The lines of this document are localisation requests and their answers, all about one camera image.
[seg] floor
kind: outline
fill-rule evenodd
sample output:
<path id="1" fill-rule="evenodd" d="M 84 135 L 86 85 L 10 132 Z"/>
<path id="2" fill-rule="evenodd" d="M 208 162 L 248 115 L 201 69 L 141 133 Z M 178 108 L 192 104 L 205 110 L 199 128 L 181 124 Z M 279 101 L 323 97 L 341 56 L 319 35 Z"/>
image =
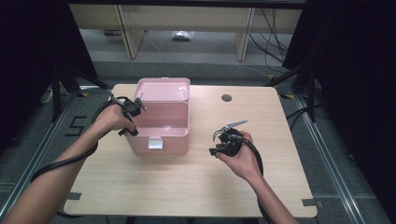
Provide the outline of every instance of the floor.
<path id="1" fill-rule="evenodd" d="M 270 70 L 286 71 L 280 68 L 279 60 L 266 55 L 251 39 L 247 45 L 245 60 L 238 62 L 233 45 L 233 34 L 195 32 L 191 41 L 175 41 L 172 39 L 171 31 L 147 31 L 137 57 L 129 60 L 120 36 L 106 36 L 100 30 L 81 30 L 81 33 L 95 63 L 225 64 L 246 69 L 260 65 Z M 276 41 L 267 46 L 264 38 L 270 38 L 269 35 L 254 34 L 253 38 L 278 59 L 282 59 L 283 51 L 279 49 Z M 285 49 L 289 45 L 291 35 L 278 35 L 277 38 Z M 288 85 L 279 85 L 278 91 L 288 92 L 290 87 Z M 304 107 L 304 96 L 295 97 L 296 100 L 280 99 L 287 115 Z M 35 112 L 35 119 L 28 124 L 41 136 L 45 135 L 50 126 L 50 122 L 46 119 L 50 116 L 50 110 L 46 109 L 48 106 L 50 105 L 38 109 Z M 307 115 L 302 115 L 302 119 L 296 119 L 294 124 L 292 123 L 295 118 L 290 119 L 290 125 L 293 125 L 291 132 L 318 208 L 317 217 L 300 218 L 299 221 L 301 223 L 389 223 L 376 197 L 365 183 L 359 167 L 346 156 L 347 148 L 327 117 L 326 111 L 319 109 L 316 114 L 318 116 L 316 123 L 310 122 Z M 41 139 L 36 138 L 23 144 L 27 147 L 36 147 L 40 142 Z M 10 161 L 29 161 L 28 159 L 35 155 L 35 149 L 31 151 L 22 153 L 14 150 L 9 152 L 6 158 L 5 156 L 0 158 L 0 203 L 8 200 L 8 194 L 24 173 L 25 166 L 13 166 Z M 16 170 L 13 174 L 17 175 L 10 175 L 6 170 Z M 69 220 L 56 217 L 51 223 L 124 223 L 125 219 L 126 217 L 83 217 L 79 220 Z"/>

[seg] wooden table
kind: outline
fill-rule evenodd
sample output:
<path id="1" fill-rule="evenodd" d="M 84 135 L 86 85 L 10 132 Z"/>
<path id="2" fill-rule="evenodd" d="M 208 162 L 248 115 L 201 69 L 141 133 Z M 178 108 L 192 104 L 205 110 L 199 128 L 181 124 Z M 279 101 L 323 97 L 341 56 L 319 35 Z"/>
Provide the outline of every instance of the wooden table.
<path id="1" fill-rule="evenodd" d="M 134 97 L 135 84 L 116 85 L 116 96 Z M 231 102 L 221 100 L 230 94 Z M 194 86 L 190 92 L 189 151 L 182 156 L 136 156 L 124 136 L 111 132 L 99 141 L 72 188 L 72 215 L 260 217 L 248 183 L 208 149 L 213 132 L 247 119 L 262 155 L 264 176 L 295 217 L 314 217 L 315 206 L 276 90 L 269 87 Z"/>

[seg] person's left hand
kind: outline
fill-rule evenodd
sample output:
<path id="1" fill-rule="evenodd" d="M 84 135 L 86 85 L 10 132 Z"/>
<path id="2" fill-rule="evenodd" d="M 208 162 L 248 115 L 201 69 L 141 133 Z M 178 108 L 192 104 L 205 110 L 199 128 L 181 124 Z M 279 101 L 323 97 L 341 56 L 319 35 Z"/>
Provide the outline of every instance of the person's left hand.
<path id="1" fill-rule="evenodd" d="M 116 131 L 123 128 L 127 128 L 132 132 L 136 129 L 136 125 L 122 115 L 121 107 L 119 105 L 108 106 L 99 114 L 95 123 L 101 124 L 106 132 Z"/>

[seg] hand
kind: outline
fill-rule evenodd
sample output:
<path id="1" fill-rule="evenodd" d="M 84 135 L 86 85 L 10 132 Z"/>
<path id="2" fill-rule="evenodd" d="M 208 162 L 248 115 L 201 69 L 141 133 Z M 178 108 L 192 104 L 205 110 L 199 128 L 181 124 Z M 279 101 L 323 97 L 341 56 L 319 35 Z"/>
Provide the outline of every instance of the hand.
<path id="1" fill-rule="evenodd" d="M 243 131 L 239 132 L 242 134 L 243 138 L 253 143 L 250 133 Z M 246 144 L 242 144 L 238 154 L 234 157 L 229 157 L 221 152 L 216 153 L 216 157 L 224 161 L 237 176 L 245 179 L 247 182 L 262 176 L 257 159 Z"/>
<path id="2" fill-rule="evenodd" d="M 127 128 L 132 132 L 136 128 L 133 122 L 122 115 L 119 105 L 110 105 L 104 109 L 94 124 L 100 124 L 100 127 L 104 129 L 105 133 L 123 128 Z"/>

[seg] person's right hand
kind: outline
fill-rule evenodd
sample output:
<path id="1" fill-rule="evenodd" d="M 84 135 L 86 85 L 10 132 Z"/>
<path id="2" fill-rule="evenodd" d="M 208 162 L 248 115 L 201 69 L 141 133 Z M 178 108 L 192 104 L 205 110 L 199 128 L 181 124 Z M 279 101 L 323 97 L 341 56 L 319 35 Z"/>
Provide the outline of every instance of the person's right hand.
<path id="1" fill-rule="evenodd" d="M 246 138 L 253 144 L 250 133 L 244 131 L 239 132 L 242 134 L 243 138 Z M 242 144 L 238 154 L 234 157 L 229 157 L 221 152 L 216 153 L 216 157 L 224 161 L 237 176 L 245 179 L 247 182 L 262 176 L 257 159 L 246 144 Z"/>

